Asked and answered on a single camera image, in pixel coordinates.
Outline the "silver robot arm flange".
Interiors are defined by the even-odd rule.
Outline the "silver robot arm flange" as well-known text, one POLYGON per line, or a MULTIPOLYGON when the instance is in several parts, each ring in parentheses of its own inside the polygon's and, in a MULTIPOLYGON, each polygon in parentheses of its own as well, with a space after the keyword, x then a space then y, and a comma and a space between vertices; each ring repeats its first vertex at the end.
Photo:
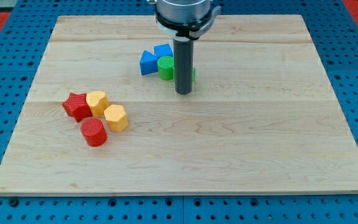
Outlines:
POLYGON ((155 9, 157 27, 169 37, 198 40, 212 27, 221 7, 212 0, 146 0, 155 9))

